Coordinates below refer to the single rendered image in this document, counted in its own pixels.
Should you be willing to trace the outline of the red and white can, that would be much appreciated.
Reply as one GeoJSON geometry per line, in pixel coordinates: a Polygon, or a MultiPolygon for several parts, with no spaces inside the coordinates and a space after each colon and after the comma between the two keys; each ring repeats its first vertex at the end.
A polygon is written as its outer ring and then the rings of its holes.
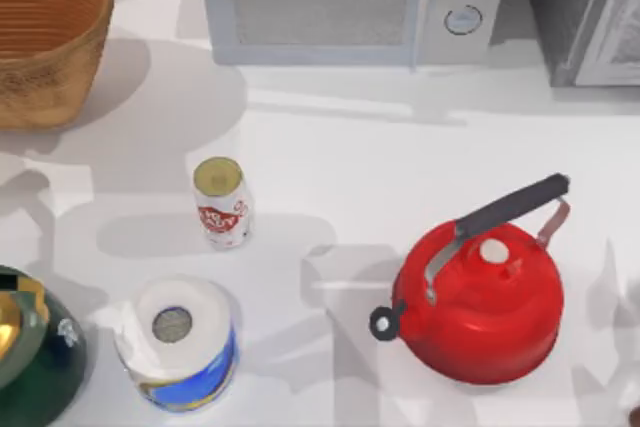
{"type": "Polygon", "coordinates": [[[249,238],[254,208],[240,165],[229,157],[205,159],[193,172],[193,186],[209,241],[217,249],[241,246],[249,238]]]}

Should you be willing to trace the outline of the pale microwave oven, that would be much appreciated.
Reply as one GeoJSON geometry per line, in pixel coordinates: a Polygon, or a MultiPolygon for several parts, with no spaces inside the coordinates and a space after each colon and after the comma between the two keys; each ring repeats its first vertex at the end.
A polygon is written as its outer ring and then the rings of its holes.
{"type": "MultiPolygon", "coordinates": [[[[215,60],[227,65],[410,67],[417,0],[204,0],[215,60]]],[[[491,41],[500,0],[429,0],[418,67],[472,64],[491,41]],[[465,5],[483,23],[465,36],[444,18],[465,5]]]]}

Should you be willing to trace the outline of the red kettle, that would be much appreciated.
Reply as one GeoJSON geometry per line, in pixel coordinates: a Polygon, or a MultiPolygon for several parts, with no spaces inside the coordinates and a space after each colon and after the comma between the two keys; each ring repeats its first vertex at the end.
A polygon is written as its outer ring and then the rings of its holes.
{"type": "Polygon", "coordinates": [[[559,335],[564,288],[548,245],[571,211],[569,186],[554,173],[427,232],[389,305],[371,311],[370,334],[402,340],[424,365],[468,384],[531,373],[559,335]]]}

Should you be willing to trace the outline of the white paper towel roll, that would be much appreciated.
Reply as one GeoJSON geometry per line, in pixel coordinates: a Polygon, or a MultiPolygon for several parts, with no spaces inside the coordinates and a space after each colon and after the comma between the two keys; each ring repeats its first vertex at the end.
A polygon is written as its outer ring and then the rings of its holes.
{"type": "Polygon", "coordinates": [[[154,280],[119,308],[118,356],[141,395],[169,412],[215,401],[238,358],[229,301],[215,283],[187,275],[154,280]]]}

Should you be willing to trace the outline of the microwave knob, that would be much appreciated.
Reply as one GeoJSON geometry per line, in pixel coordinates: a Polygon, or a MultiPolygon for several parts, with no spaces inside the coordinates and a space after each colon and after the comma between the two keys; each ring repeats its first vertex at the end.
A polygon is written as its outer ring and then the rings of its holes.
{"type": "Polygon", "coordinates": [[[455,36],[469,35],[480,28],[483,23],[481,11],[471,5],[458,10],[450,10],[444,18],[446,30],[455,36]]]}

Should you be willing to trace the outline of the brown woven basket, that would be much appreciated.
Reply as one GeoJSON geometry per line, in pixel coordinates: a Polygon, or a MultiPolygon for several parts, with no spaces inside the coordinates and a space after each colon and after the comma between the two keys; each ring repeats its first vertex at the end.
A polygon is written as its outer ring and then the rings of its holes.
{"type": "Polygon", "coordinates": [[[0,0],[0,131],[75,120],[89,96],[114,0],[0,0]]]}

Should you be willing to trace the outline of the dark green teapot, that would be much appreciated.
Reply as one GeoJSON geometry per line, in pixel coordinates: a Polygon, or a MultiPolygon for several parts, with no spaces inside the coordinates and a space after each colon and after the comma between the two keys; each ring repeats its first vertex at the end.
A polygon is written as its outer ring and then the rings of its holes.
{"type": "Polygon", "coordinates": [[[49,427],[85,378],[86,336],[39,280],[0,265],[0,427],[49,427]]]}

